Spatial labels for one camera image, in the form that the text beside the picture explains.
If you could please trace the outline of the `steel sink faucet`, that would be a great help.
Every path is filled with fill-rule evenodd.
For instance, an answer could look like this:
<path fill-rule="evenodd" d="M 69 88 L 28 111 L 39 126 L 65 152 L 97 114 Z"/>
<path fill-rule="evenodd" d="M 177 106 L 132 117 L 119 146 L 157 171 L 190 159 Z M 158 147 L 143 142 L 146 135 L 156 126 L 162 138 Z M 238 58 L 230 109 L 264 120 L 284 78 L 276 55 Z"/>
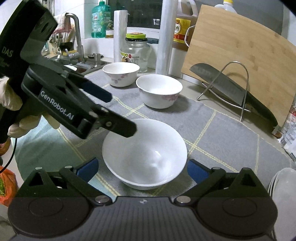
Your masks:
<path fill-rule="evenodd" d="M 66 65 L 85 62 L 78 17 L 65 12 L 54 18 L 58 26 L 52 34 L 56 51 L 52 60 Z"/>

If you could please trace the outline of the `white floral bowl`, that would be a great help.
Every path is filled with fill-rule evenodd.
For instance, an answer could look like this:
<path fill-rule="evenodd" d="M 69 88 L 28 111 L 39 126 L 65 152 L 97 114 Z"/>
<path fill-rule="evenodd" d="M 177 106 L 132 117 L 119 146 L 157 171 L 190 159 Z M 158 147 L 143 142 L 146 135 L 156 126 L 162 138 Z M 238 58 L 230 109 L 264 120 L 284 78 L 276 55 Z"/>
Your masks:
<path fill-rule="evenodd" d="M 183 90 L 180 81 L 160 74 L 143 75 L 137 78 L 136 85 L 142 102 L 155 109 L 171 107 Z"/>
<path fill-rule="evenodd" d="M 130 62 L 114 62 L 105 65 L 102 70 L 111 86 L 127 87 L 136 81 L 140 66 Z"/>

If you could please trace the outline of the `white plate fruit print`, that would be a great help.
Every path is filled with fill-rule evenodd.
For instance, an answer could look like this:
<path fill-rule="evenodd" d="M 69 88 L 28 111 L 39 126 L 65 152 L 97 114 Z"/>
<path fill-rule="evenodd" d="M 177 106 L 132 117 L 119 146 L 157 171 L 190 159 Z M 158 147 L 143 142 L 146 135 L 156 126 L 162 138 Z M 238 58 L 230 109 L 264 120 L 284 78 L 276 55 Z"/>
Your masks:
<path fill-rule="evenodd" d="M 273 234 L 276 240 L 295 240 L 295 170 L 284 168 L 272 178 L 268 193 L 278 210 Z"/>

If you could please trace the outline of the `bamboo cutting board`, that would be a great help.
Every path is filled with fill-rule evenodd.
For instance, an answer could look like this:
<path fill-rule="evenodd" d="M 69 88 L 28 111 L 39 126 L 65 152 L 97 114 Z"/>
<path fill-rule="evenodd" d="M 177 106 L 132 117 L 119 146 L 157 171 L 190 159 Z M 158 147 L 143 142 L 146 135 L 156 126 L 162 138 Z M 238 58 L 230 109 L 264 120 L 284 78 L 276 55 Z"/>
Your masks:
<path fill-rule="evenodd" d="M 295 96 L 295 45 L 239 14 L 202 5 L 181 72 L 207 63 L 266 106 L 283 126 Z"/>

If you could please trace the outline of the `tall cling film roll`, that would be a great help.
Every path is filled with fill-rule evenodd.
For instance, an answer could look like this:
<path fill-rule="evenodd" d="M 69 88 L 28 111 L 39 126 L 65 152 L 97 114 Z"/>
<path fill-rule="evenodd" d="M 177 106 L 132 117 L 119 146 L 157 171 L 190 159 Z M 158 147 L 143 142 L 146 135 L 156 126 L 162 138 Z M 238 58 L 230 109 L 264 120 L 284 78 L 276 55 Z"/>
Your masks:
<path fill-rule="evenodd" d="M 169 73 L 177 8 L 178 0 L 163 1 L 156 61 L 157 74 Z"/>

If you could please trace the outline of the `green dish soap bottle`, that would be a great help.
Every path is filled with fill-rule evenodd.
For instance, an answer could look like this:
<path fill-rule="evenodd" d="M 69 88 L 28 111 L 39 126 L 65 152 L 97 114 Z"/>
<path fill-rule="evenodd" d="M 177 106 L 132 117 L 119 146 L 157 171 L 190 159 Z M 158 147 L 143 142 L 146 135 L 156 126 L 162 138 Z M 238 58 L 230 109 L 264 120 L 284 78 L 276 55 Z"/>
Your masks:
<path fill-rule="evenodd" d="M 99 1 L 91 13 L 91 37 L 105 38 L 107 26 L 111 20 L 111 9 L 105 1 Z"/>

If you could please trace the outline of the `grey and teal checked mat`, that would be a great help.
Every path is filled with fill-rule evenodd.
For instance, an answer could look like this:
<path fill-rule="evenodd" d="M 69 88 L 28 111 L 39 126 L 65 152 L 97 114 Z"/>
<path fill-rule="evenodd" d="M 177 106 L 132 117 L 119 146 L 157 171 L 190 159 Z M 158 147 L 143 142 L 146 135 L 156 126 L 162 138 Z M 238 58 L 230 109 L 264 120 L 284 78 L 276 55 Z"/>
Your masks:
<path fill-rule="evenodd" d="M 212 168 L 238 172 L 243 167 L 254 171 L 264 186 L 283 168 L 295 168 L 295 163 L 277 146 L 267 142 L 240 121 L 213 108 L 179 96 L 167 109 L 154 110 L 143 104 L 136 85 L 123 89 L 108 84 L 102 71 L 87 75 L 95 84 L 111 92 L 108 108 L 129 118 L 142 119 L 152 124 L 152 130 L 131 144 L 121 148 L 112 142 L 110 151 L 115 165 L 127 171 L 128 177 L 152 177 L 174 170 L 171 159 L 185 146 L 187 157 Z M 194 181 L 183 170 L 177 178 L 154 190 L 140 191 L 122 183 L 106 166 L 102 145 L 108 131 L 101 128 L 88 138 L 80 139 L 65 127 L 55 130 L 46 120 L 18 140 L 16 163 L 23 179 L 34 168 L 46 171 L 72 165 L 77 166 L 92 158 L 99 160 L 99 170 L 90 185 L 112 198 L 117 196 L 175 197 L 194 186 Z"/>

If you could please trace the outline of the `white jug yellow cap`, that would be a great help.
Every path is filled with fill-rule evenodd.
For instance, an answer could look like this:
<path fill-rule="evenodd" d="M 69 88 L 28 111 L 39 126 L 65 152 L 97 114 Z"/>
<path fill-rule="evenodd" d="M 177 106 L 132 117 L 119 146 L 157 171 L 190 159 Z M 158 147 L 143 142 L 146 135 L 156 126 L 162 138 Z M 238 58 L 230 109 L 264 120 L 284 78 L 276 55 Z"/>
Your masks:
<path fill-rule="evenodd" d="M 232 13 L 237 13 L 233 7 L 233 0 L 224 0 L 222 4 L 217 4 L 214 7 L 219 9 L 224 9 Z"/>

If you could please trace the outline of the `short white paper roll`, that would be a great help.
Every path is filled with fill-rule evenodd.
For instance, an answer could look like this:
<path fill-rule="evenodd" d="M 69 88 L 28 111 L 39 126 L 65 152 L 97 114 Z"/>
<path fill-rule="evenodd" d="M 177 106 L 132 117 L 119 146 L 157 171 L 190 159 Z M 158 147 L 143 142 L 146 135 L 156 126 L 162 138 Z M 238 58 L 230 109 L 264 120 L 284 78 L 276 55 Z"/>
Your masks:
<path fill-rule="evenodd" d="M 113 21 L 113 55 L 114 62 L 121 62 L 120 49 L 125 43 L 125 36 L 127 32 L 127 10 L 114 11 Z"/>

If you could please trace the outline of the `orange plastic bag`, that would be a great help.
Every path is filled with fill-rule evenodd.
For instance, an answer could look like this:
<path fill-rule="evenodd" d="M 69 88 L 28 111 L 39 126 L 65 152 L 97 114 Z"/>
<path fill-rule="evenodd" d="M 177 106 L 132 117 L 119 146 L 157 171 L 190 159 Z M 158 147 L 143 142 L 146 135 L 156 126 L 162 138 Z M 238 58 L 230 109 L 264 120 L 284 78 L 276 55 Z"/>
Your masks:
<path fill-rule="evenodd" d="M 5 169 L 1 173 L 1 204 L 9 206 L 18 190 L 15 173 Z"/>

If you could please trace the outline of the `glass jar green lid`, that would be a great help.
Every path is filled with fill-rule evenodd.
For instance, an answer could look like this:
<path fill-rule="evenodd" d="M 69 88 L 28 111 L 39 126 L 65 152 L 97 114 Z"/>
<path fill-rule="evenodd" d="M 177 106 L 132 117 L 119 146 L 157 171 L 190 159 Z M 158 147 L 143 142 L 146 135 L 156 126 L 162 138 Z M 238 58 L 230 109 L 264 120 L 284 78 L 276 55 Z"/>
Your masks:
<path fill-rule="evenodd" d="M 151 46 L 147 43 L 146 34 L 127 33 L 125 43 L 120 49 L 121 61 L 135 63 L 140 66 L 139 73 L 147 72 Z"/>

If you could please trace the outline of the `cooking oil jug yellow cap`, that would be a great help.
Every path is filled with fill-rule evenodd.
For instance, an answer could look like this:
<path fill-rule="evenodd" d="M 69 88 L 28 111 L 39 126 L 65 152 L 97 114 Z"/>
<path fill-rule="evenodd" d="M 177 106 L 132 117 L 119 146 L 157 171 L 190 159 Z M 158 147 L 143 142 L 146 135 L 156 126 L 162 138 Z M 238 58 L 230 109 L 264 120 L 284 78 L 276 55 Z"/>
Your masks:
<path fill-rule="evenodd" d="M 198 18 L 198 8 L 195 1 L 178 1 L 173 47 L 188 51 L 188 46 Z"/>

